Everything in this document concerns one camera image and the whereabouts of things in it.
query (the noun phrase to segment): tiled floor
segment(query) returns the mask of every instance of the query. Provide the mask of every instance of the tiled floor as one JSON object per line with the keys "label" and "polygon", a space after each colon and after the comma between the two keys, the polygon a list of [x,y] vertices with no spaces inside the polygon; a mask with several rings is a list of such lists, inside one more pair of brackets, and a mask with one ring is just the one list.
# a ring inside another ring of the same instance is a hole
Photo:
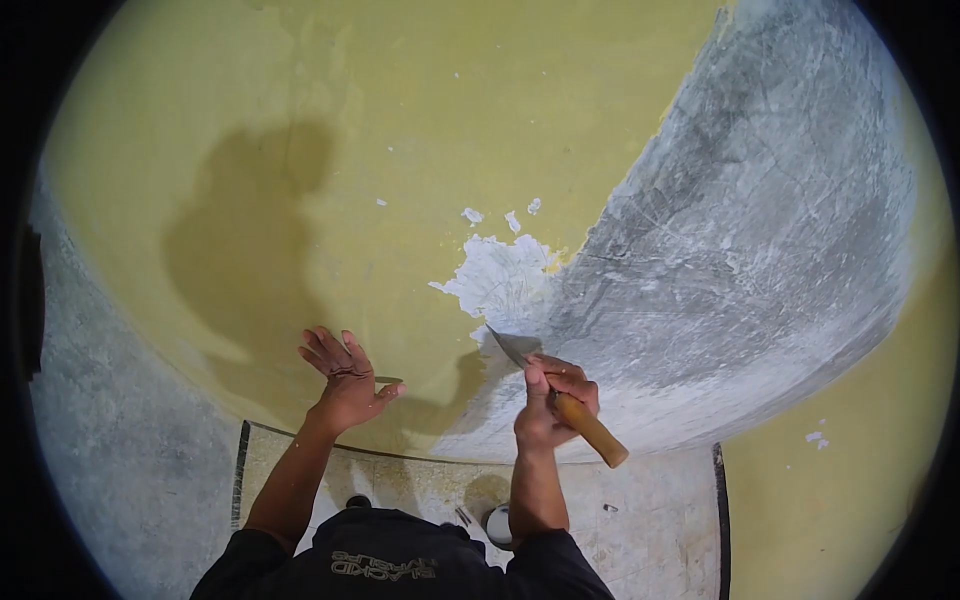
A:
{"label": "tiled floor", "polygon": [[[254,425],[245,462],[240,523],[290,438]],[[464,524],[487,544],[487,562],[505,567],[510,552],[487,541],[482,515],[510,495],[509,465],[467,465],[399,459],[336,448],[314,502],[316,526],[356,493],[374,506],[398,508],[442,523]],[[561,465],[570,534],[617,600],[712,600],[719,590],[720,542],[716,479],[709,447],[631,458],[617,469],[603,464]]]}

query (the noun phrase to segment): black t-shirt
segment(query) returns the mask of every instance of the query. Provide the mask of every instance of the black t-shirt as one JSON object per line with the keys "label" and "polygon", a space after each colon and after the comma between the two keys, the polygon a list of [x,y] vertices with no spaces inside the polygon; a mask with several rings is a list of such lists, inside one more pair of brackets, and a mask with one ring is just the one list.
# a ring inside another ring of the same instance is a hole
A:
{"label": "black t-shirt", "polygon": [[347,509],[318,527],[313,548],[293,558],[270,534],[236,532],[191,598],[612,599],[566,531],[525,540],[506,573],[487,565],[484,548],[463,527],[401,511]]}

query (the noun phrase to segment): wooden knife handle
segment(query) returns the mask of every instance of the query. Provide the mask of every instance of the wooden knife handle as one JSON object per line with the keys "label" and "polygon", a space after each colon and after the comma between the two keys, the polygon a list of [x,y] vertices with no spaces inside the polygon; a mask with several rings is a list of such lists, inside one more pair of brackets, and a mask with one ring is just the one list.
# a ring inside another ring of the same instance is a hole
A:
{"label": "wooden knife handle", "polygon": [[580,432],[587,444],[593,446],[610,468],[617,468],[627,460],[630,450],[597,420],[583,402],[570,394],[558,392],[555,403],[557,412],[564,421]]}

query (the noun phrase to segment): man's right arm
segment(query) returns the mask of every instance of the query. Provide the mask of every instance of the man's right arm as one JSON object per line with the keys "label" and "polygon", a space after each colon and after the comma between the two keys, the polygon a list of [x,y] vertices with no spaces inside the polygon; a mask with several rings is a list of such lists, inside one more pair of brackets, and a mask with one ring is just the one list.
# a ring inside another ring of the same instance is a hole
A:
{"label": "man's right arm", "polygon": [[554,448],[577,436],[550,405],[551,387],[598,410],[597,387],[579,367],[531,354],[524,370],[527,405],[516,418],[516,463],[510,487],[510,531],[514,558],[507,565],[508,585],[517,596],[612,599],[567,533],[570,519]]}

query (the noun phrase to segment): hand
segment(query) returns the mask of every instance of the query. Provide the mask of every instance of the hand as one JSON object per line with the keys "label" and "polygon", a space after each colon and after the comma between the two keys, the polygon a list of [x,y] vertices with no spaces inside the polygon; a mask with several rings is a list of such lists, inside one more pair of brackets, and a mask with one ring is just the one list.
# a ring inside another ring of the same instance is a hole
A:
{"label": "hand", "polygon": [[520,450],[543,450],[557,447],[579,435],[575,429],[560,420],[552,400],[552,386],[557,392],[566,392],[583,402],[593,415],[600,410],[597,384],[587,381],[584,370],[559,358],[542,354],[527,354],[527,405],[516,416],[514,433]]}
{"label": "hand", "polygon": [[354,425],[373,419],[387,403],[407,391],[395,383],[375,394],[373,367],[353,334],[342,333],[344,349],[326,327],[304,330],[303,340],[310,347],[297,348],[303,360],[326,377],[326,389],[308,417],[316,419],[334,438]]}

